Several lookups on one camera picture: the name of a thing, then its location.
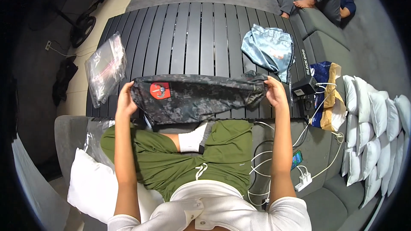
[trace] hand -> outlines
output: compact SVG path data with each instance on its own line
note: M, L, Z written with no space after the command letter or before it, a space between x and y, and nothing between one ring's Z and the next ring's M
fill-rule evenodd
M270 104L274 108L286 107L288 109L288 101L284 86L280 81L271 76L268 76L267 78L268 79L264 81L264 83L268 85L268 91L265 96L269 100Z
M137 105L131 98L131 87L134 81L124 84L124 87L120 91L117 101L117 111L116 117L127 117L130 118L131 115L137 110Z

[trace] white shirt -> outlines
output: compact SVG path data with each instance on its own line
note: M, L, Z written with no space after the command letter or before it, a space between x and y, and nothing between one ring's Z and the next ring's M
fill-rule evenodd
M179 187L170 202L159 205L145 223L129 215L116 215L109 219L108 231L181 231L193 219L198 230L215 226L232 231L311 230L307 206L301 199L283 197L270 206L268 213L259 212L236 188L219 181L197 180Z

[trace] wall outlet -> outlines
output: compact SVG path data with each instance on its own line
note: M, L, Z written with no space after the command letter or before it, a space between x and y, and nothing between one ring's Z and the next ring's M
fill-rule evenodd
M51 41L48 41L47 44L46 44L46 50L47 51L50 49L50 46L51 46Z

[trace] phone screen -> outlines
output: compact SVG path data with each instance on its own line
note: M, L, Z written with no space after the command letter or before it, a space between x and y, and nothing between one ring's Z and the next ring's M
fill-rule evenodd
M302 162L302 155L301 151L297 151L293 155L293 164L291 165L291 170L294 169L297 165L299 165Z

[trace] red patch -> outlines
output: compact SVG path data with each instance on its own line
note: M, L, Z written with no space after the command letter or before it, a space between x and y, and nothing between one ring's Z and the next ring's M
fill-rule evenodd
M170 86L166 82L153 83L150 86L150 94L158 100L169 98L171 96Z

